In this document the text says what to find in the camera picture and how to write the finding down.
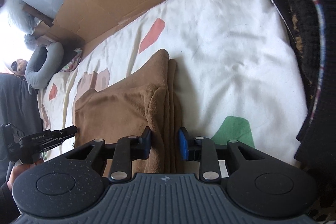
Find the person's left hand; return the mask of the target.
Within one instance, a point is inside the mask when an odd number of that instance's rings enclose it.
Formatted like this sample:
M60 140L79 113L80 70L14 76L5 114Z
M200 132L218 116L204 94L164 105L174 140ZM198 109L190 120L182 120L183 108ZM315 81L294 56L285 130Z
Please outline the person's left hand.
M44 160L43 159L39 159L37 162L33 163L33 164L21 164L21 165L16 165L13 167L13 169L11 170L11 174L9 176L9 180L7 181L7 187L9 188L10 191L12 191L13 188L13 184L16 180L16 178L21 175L23 172L25 172L26 170L29 170L37 165L43 164Z

